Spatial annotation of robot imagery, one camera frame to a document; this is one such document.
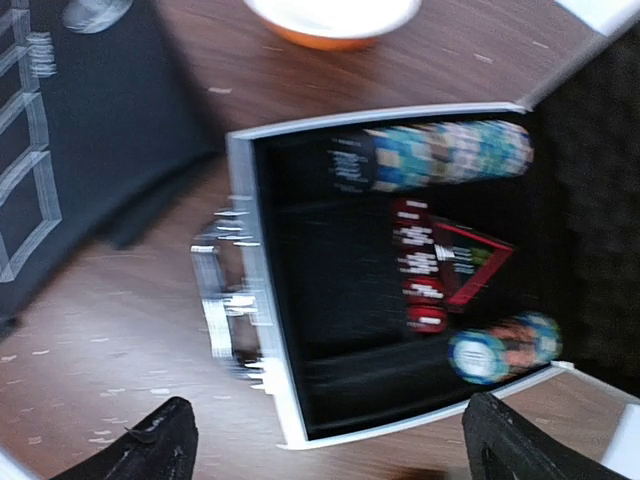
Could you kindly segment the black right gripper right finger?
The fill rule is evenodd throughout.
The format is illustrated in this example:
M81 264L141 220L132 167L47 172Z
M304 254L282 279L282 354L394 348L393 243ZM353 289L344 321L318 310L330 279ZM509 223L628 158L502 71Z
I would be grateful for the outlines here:
M472 395L462 425L474 480L623 477L556 441L490 393Z

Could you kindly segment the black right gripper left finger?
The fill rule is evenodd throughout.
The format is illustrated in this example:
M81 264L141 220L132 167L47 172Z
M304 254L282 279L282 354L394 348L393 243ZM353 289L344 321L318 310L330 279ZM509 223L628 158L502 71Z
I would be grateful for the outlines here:
M106 449L54 479L190 479L193 477L198 440L191 403L174 396Z

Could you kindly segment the poker chip row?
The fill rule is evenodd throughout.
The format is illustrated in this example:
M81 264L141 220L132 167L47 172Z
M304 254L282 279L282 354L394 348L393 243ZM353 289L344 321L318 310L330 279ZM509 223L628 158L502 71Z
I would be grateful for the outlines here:
M557 323L541 313L524 312L456 333L449 341L448 359L463 380L492 385L547 365L561 351Z
M333 186L363 193L519 176L534 148L522 126L487 120L362 129L332 138L327 153Z

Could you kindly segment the clear grey dealer button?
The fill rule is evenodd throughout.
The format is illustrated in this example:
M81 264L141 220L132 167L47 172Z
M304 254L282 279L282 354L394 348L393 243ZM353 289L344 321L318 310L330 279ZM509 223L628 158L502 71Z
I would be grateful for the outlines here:
M132 3L132 0L72 0L63 10L62 21L72 32L97 34L117 23Z

